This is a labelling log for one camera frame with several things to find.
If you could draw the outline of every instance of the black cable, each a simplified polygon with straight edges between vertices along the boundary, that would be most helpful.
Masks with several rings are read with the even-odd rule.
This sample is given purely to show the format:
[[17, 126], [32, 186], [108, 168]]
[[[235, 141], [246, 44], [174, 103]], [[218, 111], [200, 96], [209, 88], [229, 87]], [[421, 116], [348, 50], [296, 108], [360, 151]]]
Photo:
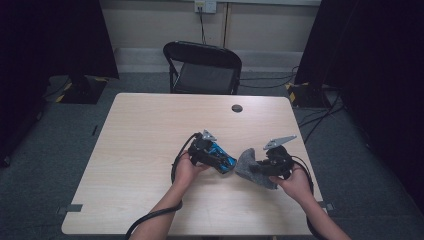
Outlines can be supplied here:
[[303, 125], [303, 121], [305, 121], [306, 120], [306, 118], [308, 118], [308, 117], [310, 117], [310, 116], [312, 116], [312, 115], [315, 115], [315, 114], [319, 114], [319, 113], [323, 113], [323, 112], [325, 112], [325, 111], [327, 111], [326, 109], [322, 109], [322, 110], [317, 110], [317, 111], [315, 111], [315, 112], [313, 112], [313, 113], [310, 113], [310, 114], [308, 114], [308, 115], [306, 115], [306, 116], [304, 116], [303, 118], [302, 118], [302, 120], [297, 124], [299, 127], [301, 126], [301, 125]]
[[303, 141], [304, 144], [306, 144], [306, 142], [308, 141], [309, 137], [311, 136], [312, 132], [318, 127], [318, 125], [322, 122], [322, 120], [324, 120], [324, 118], [326, 118], [327, 116], [330, 115], [331, 110], [333, 110], [334, 106], [336, 106], [337, 100], [339, 100], [340, 97], [340, 92], [338, 92], [336, 99], [334, 100], [333, 104], [330, 106], [330, 108], [328, 109], [328, 111], [324, 114], [324, 116], [322, 116], [317, 124], [315, 124], [315, 126], [312, 128], [312, 130], [308, 133], [308, 135], [306, 136], [305, 140]]
[[[328, 115], [333, 115], [334, 113], [340, 112], [340, 111], [341, 111], [341, 110], [343, 110], [344, 108], [345, 108], [345, 107], [344, 107], [344, 105], [342, 105], [340, 108], [338, 108], [337, 110], [334, 110], [333, 112], [331, 112], [331, 113], [330, 113], [330, 114], [328, 114]], [[307, 125], [307, 124], [310, 124], [310, 123], [316, 122], [316, 121], [320, 120], [322, 117], [323, 117], [323, 116], [320, 116], [320, 117], [317, 117], [317, 118], [311, 119], [311, 120], [309, 120], [309, 121], [307, 121], [307, 122], [305, 122], [305, 123], [302, 123], [302, 124], [300, 124], [300, 125], [299, 125], [299, 128], [301, 128], [301, 127], [303, 127], [303, 126], [305, 126], [305, 125]]]
[[296, 76], [296, 73], [294, 73], [294, 69], [296, 69], [298, 67], [299, 66], [295, 66], [295, 67], [292, 68], [292, 71], [291, 71], [291, 75], [290, 76], [285, 76], [285, 77], [269, 77], [269, 78], [241, 78], [240, 79], [242, 81], [252, 81], [252, 80], [275, 80], [275, 79], [286, 79], [286, 78], [290, 78], [288, 81], [286, 81], [286, 82], [284, 82], [282, 84], [278, 84], [278, 85], [275, 85], [275, 86], [265, 86], [265, 87], [256, 87], [256, 86], [249, 86], [249, 85], [243, 85], [243, 84], [240, 84], [239, 86], [248, 87], [248, 88], [276, 88], [276, 87], [281, 87], [281, 86], [289, 83], [293, 79], [293, 77]]
[[[177, 170], [177, 166], [178, 163], [180, 161], [181, 158], [181, 153], [184, 151], [185, 147], [187, 146], [187, 144], [190, 142], [191, 139], [193, 139], [196, 136], [196, 133], [193, 134], [183, 145], [183, 147], [181, 148], [180, 152], [178, 153], [177, 157], [174, 160], [174, 163], [172, 164], [172, 169], [171, 169], [171, 182], [174, 183], [175, 180], [175, 172]], [[142, 222], [147, 221], [151, 218], [160, 216], [160, 215], [164, 215], [164, 214], [168, 214], [168, 213], [172, 213], [172, 212], [176, 212], [178, 210], [180, 210], [183, 207], [183, 201], [180, 201], [180, 203], [178, 203], [177, 206], [174, 207], [170, 207], [170, 208], [165, 208], [165, 209], [161, 209], [161, 210], [157, 210], [151, 213], [146, 214], [145, 216], [139, 218], [137, 221], [135, 221], [131, 227], [128, 229], [127, 233], [125, 234], [125, 240], [130, 239], [132, 232], [134, 231], [134, 229]]]
[[243, 85], [243, 84], [240, 84], [239, 86], [240, 87], [248, 87], [248, 88], [276, 88], [276, 87], [284, 86], [285, 84], [289, 83], [293, 79], [294, 76], [296, 76], [296, 74], [291, 75], [291, 76], [287, 76], [287, 77], [283, 77], [283, 78], [275, 78], [275, 79], [290, 78], [288, 81], [286, 81], [282, 84], [275, 85], [275, 86], [256, 87], [256, 86], [249, 86], [249, 85]]
[[225, 46], [227, 46], [227, 26], [229, 26], [230, 25], [230, 23], [228, 22], [228, 17], [229, 17], [229, 15], [230, 15], [230, 13], [229, 13], [229, 3], [227, 2], [227, 3], [225, 3], [225, 7], [224, 7], [224, 9], [225, 9], [225, 20], [224, 20], [224, 39], [223, 39], [223, 43], [222, 43], [222, 46], [223, 47], [225, 47]]
[[202, 43], [206, 45], [205, 30], [203, 29], [203, 8], [197, 7], [197, 10], [199, 11], [200, 24], [202, 26]]
[[[312, 181], [312, 175], [311, 175], [311, 172], [309, 171], [308, 165], [306, 165], [305, 161], [303, 161], [300, 157], [296, 157], [296, 156], [290, 156], [290, 157], [296, 158], [303, 163], [303, 165], [302, 165], [302, 164], [299, 164], [299, 162], [293, 160], [293, 162], [297, 163], [297, 165], [299, 165], [302, 168], [302, 170], [305, 172], [306, 177], [308, 178], [309, 188], [311, 189], [311, 192], [312, 192], [312, 195], [313, 195], [314, 194], [314, 183]], [[326, 239], [315, 229], [315, 227], [312, 225], [311, 221], [309, 221], [308, 216], [306, 216], [306, 224], [308, 225], [309, 231], [312, 233], [312, 235], [314, 237], [316, 237], [319, 240], [325, 240]]]
[[68, 76], [68, 78], [66, 79], [66, 81], [58, 88], [58, 89], [56, 89], [55, 91], [53, 91], [53, 92], [51, 92], [51, 93], [47, 93], [46, 95], [44, 95], [43, 96], [43, 98], [47, 98], [47, 97], [50, 97], [51, 95], [53, 95], [53, 94], [55, 94], [55, 93], [57, 93], [60, 89], [63, 89], [63, 87], [68, 83], [68, 81], [69, 81], [69, 76]]

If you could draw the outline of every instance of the person's arm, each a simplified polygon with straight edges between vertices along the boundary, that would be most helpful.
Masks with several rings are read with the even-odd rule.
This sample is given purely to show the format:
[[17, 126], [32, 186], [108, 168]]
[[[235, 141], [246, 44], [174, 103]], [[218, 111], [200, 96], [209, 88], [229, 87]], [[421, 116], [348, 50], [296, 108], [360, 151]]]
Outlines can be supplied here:
[[[177, 206], [197, 175], [207, 168], [208, 166], [206, 165], [194, 166], [188, 153], [185, 152], [178, 163], [174, 183], [150, 212]], [[175, 212], [172, 212], [139, 224], [131, 235], [130, 240], [166, 239], [174, 216]]]
[[284, 180], [270, 177], [272, 182], [280, 185], [305, 211], [312, 226], [326, 239], [350, 239], [350, 237], [327, 215], [311, 193], [306, 173], [297, 165], [292, 175]]

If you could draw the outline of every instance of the wrist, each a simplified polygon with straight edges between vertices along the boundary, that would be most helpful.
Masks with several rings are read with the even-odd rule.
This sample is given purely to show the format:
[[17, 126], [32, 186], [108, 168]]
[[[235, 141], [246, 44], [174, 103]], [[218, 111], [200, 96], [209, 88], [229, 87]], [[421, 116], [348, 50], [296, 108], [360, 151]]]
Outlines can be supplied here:
[[305, 194], [305, 195], [297, 198], [296, 202], [299, 203], [299, 205], [302, 208], [317, 204], [317, 201], [315, 200], [315, 198], [312, 194]]

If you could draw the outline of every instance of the chair seat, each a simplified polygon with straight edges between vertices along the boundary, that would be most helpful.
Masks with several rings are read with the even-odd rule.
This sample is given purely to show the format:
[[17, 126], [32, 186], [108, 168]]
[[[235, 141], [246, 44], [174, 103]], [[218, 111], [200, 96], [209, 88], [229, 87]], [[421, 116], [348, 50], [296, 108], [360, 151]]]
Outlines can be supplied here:
[[180, 93], [231, 94], [234, 69], [184, 63], [175, 83], [175, 91]]

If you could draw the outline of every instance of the gray carpet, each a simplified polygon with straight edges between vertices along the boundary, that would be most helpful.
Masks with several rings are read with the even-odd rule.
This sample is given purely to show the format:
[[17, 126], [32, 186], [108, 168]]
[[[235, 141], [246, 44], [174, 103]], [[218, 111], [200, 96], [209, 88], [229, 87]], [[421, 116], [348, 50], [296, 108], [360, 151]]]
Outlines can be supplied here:
[[[288, 75], [243, 73], [242, 78]], [[52, 78], [47, 92], [58, 89], [65, 80]], [[242, 85], [272, 87], [284, 81], [243, 80]], [[0, 169], [0, 239], [122, 239], [122, 236], [66, 236], [60, 230], [64, 215], [57, 214], [57, 209], [71, 203], [116, 94], [168, 91], [167, 73], [123, 73], [120, 80], [107, 84], [96, 105], [57, 104], [54, 99], [58, 93], [48, 97], [43, 117], [11, 155], [11, 167]], [[239, 95], [287, 96], [287, 93], [281, 86], [241, 86]], [[335, 100], [335, 93], [330, 92], [329, 98]], [[339, 100], [335, 109], [341, 106]], [[304, 123], [323, 114], [318, 110], [294, 109], [294, 112], [298, 122]], [[313, 126], [314, 123], [301, 128], [303, 138]], [[360, 127], [346, 111], [324, 119], [310, 135], [306, 147], [323, 198], [335, 207], [329, 215], [353, 239], [424, 239], [422, 215], [392, 172], [366, 148]]]

